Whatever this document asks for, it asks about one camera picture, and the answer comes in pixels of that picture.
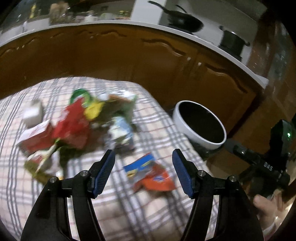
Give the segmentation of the person's right hand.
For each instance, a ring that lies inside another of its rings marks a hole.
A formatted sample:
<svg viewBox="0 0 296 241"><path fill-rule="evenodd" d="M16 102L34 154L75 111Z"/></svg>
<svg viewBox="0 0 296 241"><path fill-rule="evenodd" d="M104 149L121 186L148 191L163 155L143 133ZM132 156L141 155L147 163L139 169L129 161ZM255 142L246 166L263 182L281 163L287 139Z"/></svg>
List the person's right hand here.
<svg viewBox="0 0 296 241"><path fill-rule="evenodd" d="M282 200L282 192L275 190L271 199L257 194L253 198L253 205L258 209L257 217L264 240L269 240L276 231L276 216L284 210L285 204Z"/></svg>

